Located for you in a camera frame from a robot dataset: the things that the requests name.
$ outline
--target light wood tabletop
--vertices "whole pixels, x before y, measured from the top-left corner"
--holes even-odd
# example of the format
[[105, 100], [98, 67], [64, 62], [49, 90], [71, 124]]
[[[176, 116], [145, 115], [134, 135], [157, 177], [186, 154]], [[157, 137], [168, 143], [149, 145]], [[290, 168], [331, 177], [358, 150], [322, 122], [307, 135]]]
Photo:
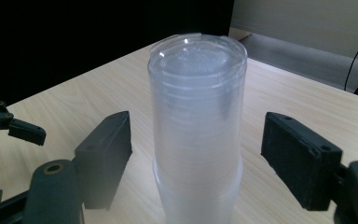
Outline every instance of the light wood tabletop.
[[[133, 153], [116, 196], [109, 211], [85, 209], [85, 221], [166, 223], [152, 171], [149, 50], [134, 51], [7, 108], [15, 118], [44, 128], [47, 138], [40, 147], [0, 131], [3, 200], [27, 190], [38, 166], [71, 160], [75, 148], [104, 118], [129, 111]], [[231, 222], [333, 223], [334, 203], [327, 212], [304, 210], [260, 155], [268, 111], [297, 119], [340, 147], [344, 165], [358, 161], [357, 95], [248, 59], [241, 134], [244, 169]]]

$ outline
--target stack of plastic cups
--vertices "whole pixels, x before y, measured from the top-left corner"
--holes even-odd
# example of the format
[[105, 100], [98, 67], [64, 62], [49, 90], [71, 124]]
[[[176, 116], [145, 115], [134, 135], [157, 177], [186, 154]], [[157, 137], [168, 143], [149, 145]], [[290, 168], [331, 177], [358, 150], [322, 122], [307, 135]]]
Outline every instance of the stack of plastic cups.
[[169, 224], [224, 224], [241, 182], [247, 53], [227, 36], [175, 35], [151, 49], [154, 175]]

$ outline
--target white wall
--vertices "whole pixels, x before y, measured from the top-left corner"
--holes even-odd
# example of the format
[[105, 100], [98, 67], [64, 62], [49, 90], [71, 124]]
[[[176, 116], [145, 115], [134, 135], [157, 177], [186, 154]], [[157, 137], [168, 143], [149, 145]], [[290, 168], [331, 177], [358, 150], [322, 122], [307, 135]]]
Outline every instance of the white wall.
[[353, 58], [358, 0], [235, 0], [231, 27]]

